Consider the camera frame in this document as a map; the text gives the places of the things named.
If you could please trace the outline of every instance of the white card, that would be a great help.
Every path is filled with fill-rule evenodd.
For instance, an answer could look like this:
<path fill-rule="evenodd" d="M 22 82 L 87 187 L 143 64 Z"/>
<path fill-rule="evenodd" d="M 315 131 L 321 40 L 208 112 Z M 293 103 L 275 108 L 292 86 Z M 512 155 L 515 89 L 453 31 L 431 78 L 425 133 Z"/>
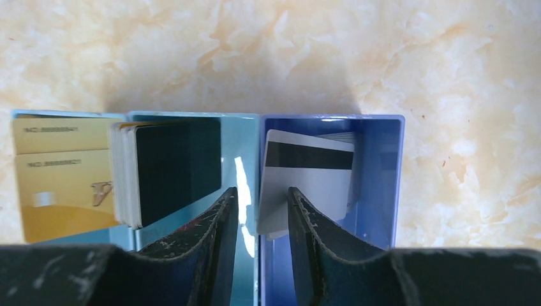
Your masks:
<path fill-rule="evenodd" d="M 275 239 L 287 234 L 287 192 L 297 187 L 332 220 L 348 210 L 354 145 L 269 130 L 261 178 L 257 232 Z"/>

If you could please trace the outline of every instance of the blue box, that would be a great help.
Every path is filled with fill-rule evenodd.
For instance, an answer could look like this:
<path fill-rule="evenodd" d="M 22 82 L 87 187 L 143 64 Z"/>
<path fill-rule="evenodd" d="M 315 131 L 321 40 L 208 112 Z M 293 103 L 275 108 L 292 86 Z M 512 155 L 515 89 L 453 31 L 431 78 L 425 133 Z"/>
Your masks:
<path fill-rule="evenodd" d="M 310 136 L 354 132 L 353 187 L 358 202 L 342 227 L 383 249 L 394 246 L 404 138 L 400 115 L 263 115 L 260 171 L 270 129 Z M 296 305 L 289 235 L 260 237 L 260 300 L 263 306 Z"/>
<path fill-rule="evenodd" d="M 359 135 L 355 150 L 361 154 L 356 154 L 352 181 L 359 187 L 359 200 L 339 224 L 378 247 L 394 246 L 404 138 L 404 118 L 400 115 L 260 116 L 247 113 L 137 111 L 118 114 L 14 110 L 13 118 L 25 114 L 109 117 L 126 121 L 214 117 L 221 121 L 223 183 L 219 191 L 143 229 L 133 231 L 127 226 L 116 226 L 42 244 L 112 243 L 126 250 L 139 250 L 199 215 L 227 187 L 236 186 L 239 229 L 231 305 L 296 305 L 289 237 L 267 241 L 255 231 L 265 137 L 269 129 L 278 129 L 311 136 L 343 132 Z"/>

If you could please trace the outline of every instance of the black card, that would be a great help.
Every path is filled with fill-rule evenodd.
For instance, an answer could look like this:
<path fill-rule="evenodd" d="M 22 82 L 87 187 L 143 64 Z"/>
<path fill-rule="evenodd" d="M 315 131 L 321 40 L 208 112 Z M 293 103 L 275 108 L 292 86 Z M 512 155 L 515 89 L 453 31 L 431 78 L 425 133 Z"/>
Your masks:
<path fill-rule="evenodd" d="M 140 126 L 135 137 L 143 227 L 221 188 L 219 119 Z"/>

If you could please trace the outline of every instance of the beige marble countertop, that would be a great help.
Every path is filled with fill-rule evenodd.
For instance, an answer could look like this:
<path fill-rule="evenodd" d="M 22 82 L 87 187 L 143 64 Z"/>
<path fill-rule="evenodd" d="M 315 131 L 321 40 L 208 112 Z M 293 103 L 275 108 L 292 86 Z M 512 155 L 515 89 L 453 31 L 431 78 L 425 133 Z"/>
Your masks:
<path fill-rule="evenodd" d="M 541 1 L 0 0 L 10 109 L 398 113 L 398 246 L 541 248 Z"/>

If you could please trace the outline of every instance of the yellow card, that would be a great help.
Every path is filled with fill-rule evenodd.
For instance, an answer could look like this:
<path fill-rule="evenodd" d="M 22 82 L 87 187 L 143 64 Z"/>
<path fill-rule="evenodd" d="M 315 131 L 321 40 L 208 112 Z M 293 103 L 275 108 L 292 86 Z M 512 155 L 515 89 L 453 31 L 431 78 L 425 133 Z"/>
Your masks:
<path fill-rule="evenodd" d="M 100 230 L 114 219 L 109 150 L 15 157 L 27 242 Z"/>
<path fill-rule="evenodd" d="M 17 154 L 108 149 L 112 118 L 21 118 L 13 119 Z"/>

